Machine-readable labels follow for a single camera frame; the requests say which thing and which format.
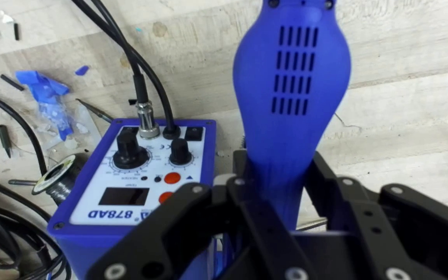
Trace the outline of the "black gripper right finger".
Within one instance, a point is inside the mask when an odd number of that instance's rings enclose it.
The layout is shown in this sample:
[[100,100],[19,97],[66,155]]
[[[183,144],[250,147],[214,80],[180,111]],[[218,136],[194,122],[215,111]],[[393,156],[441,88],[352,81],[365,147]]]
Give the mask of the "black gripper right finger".
[[327,161],[316,153],[307,172],[306,190],[320,217],[335,218],[338,211],[338,178]]

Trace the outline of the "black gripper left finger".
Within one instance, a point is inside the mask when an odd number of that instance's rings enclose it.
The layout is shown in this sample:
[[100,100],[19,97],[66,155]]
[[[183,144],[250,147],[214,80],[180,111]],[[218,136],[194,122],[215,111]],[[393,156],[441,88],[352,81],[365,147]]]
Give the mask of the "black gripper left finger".
[[231,197],[236,206],[251,200],[251,169],[246,150],[234,153],[234,179],[231,183]]

